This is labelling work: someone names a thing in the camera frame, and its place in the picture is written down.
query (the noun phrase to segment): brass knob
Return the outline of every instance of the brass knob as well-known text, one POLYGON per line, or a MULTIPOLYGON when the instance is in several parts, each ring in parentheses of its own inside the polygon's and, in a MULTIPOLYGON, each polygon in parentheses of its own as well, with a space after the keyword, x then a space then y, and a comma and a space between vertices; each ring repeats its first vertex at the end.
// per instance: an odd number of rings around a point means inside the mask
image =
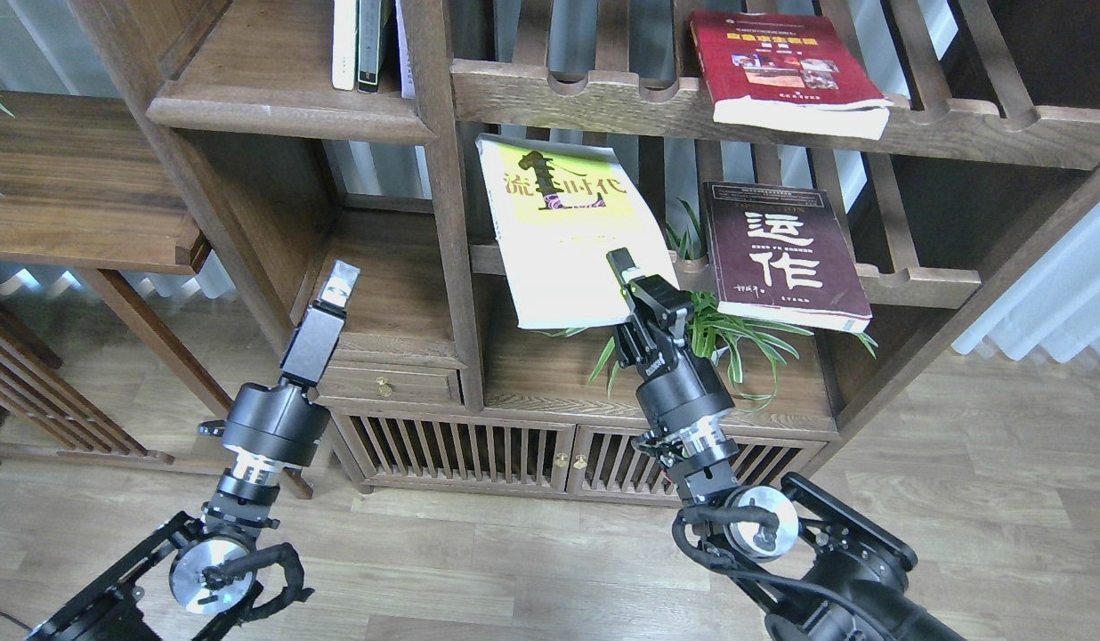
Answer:
POLYGON ((375 394, 380 395, 380 398, 387 398, 392 396, 392 386, 388 385, 387 378, 375 378, 375 394))

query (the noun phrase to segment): wooden furniture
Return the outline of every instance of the wooden furniture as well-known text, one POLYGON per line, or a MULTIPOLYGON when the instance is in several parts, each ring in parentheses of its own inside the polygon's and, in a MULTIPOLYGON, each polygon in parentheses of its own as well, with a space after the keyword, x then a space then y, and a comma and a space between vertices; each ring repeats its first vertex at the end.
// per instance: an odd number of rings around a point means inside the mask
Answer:
MULTIPOLYGON (((636 383, 619 377, 608 397, 584 383, 603 332, 553 340, 515 329, 473 179, 469 139, 484 124, 526 125, 532 137, 584 130, 587 142, 639 134, 652 203, 663 196, 660 137, 696 139, 702 179, 721 177, 718 141, 754 143, 758 179, 769 183, 781 177, 774 145, 806 146, 815 184, 833 194, 832 150, 866 154, 870 186, 847 240, 875 303, 879 357, 845 335, 802 342, 773 405, 725 421, 743 447, 736 466, 745 482, 817 469, 1100 199, 1100 98, 1080 99, 1067 89, 1075 81, 1052 80, 1057 68, 1100 78, 1100 62, 1075 64, 1034 36, 1058 31, 1043 12, 1087 12, 1092 29, 1068 34, 1078 47, 1100 48, 1100 9, 956 0, 963 32, 939 65, 916 1, 884 2, 913 97, 898 97, 883 136, 868 142, 712 122, 685 21, 697 2, 672 3, 680 78, 663 84, 628 69, 623 1, 600 3, 595 70, 572 77, 547 68, 550 2, 522 2, 514 62, 498 63, 464 49, 476 35, 493 42, 491 3, 473 4, 485 26, 470 33, 468 9, 454 30, 444 3, 404 0, 415 101, 399 97, 394 74, 375 95, 331 89, 330 4, 73 7, 274 344, 285 342, 326 264, 363 268, 321 386, 338 418, 338 453, 351 458, 345 469, 361 487, 672 499, 659 471, 628 446, 627 435, 645 429, 636 383), (422 145, 431 207, 348 207, 355 199, 336 194, 320 139, 422 145), (980 214, 956 214, 974 210, 980 214)), ((817 8, 858 53, 846 0, 817 8)), ((747 361, 746 385, 770 389, 758 361, 747 361)))
POLYGON ((1 446, 1 455, 38 453, 95 460, 130 457, 169 464, 173 456, 148 451, 55 372, 63 362, 0 302, 0 406, 58 443, 47 447, 1 446))
MULTIPOLYGON (((118 99, 4 92, 0 259, 77 268, 216 415, 230 398, 119 269, 195 274, 209 244, 118 99)), ((0 406, 58 450, 0 443, 1 456, 169 465, 55 372, 61 360, 0 305, 0 406)))

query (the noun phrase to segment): dark red book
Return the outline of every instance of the dark red book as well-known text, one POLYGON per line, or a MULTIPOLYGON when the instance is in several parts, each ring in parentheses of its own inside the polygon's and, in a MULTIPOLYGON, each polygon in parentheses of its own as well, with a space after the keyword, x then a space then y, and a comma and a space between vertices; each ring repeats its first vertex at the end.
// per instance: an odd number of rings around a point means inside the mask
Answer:
POLYGON ((713 120, 877 139, 892 102, 825 16, 690 13, 713 120))
POLYGON ((724 313, 862 332, 870 305, 822 189, 705 183, 708 251, 724 313))

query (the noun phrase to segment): book cover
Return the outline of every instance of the book cover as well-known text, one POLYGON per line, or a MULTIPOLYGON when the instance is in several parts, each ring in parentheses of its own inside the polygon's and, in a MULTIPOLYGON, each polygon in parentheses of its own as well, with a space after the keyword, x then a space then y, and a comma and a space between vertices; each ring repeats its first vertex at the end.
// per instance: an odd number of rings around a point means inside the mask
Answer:
POLYGON ((393 0, 359 0, 356 27, 356 88, 375 93, 384 66, 393 0))
POLYGON ((476 144, 519 328, 627 320, 606 261, 617 247, 675 287, 660 228, 613 150, 487 133, 476 144))
POLYGON ((892 102, 825 16, 690 13, 713 120, 880 139, 892 102))
POLYGON ((705 183, 704 199, 718 310, 866 330, 870 305, 826 191, 705 183))
POLYGON ((333 88, 356 88, 356 9, 359 0, 333 3, 333 88))

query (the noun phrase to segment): book spine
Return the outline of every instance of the book spine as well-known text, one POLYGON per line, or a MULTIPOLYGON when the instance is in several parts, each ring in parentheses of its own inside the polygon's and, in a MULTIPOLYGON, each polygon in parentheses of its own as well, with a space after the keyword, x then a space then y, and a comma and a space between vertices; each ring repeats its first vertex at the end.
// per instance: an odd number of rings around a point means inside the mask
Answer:
POLYGON ((380 86, 380 63, 383 62, 385 0, 360 0, 356 29, 356 86, 369 93, 380 86))
POLYGON ((356 9, 359 0, 333 3, 333 89, 356 88, 356 9))
POLYGON ((701 41, 696 38, 696 23, 690 21, 689 31, 692 32, 692 47, 696 49, 696 60, 701 63, 701 81, 703 81, 704 88, 708 90, 708 99, 715 106, 716 98, 713 98, 712 85, 708 82, 708 68, 704 65, 704 52, 701 49, 701 41))
POLYGON ((399 44, 399 95, 416 97, 416 81, 411 76, 411 58, 408 56, 408 33, 404 29, 404 5, 396 0, 396 40, 399 44))

